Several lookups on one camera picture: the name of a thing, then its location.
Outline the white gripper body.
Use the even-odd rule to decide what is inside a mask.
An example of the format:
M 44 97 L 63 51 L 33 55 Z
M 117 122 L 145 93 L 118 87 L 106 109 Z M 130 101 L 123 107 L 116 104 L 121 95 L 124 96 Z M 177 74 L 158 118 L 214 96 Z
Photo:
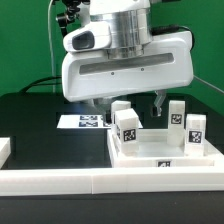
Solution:
M 144 54 L 110 60 L 103 50 L 69 53 L 62 63 L 62 89 L 70 101 L 116 97 L 187 86 L 193 80 L 192 35 L 158 35 Z

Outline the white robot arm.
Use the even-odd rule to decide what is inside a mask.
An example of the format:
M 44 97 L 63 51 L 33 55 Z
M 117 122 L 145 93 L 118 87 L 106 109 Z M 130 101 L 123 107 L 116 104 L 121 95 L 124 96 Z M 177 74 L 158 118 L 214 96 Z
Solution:
M 154 91 L 161 114 L 166 91 L 193 80 L 193 34 L 152 29 L 150 6 L 161 0 L 90 0 L 82 27 L 63 38 L 62 89 L 70 101 Z

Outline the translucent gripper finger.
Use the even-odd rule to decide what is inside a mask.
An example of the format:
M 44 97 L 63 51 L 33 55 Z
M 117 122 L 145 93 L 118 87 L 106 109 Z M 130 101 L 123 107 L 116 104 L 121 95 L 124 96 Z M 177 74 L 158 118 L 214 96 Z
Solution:
M 156 91 L 156 98 L 154 101 L 153 106 L 153 115 L 160 116 L 162 114 L 162 104 L 166 98 L 166 91 L 165 90 L 157 90 Z
M 111 124 L 112 123 L 111 104 L 113 103 L 113 99 L 112 98 L 99 98 L 99 99 L 94 99 L 93 102 L 94 102 L 94 106 L 97 108 L 97 110 L 103 116 L 104 121 L 106 123 Z

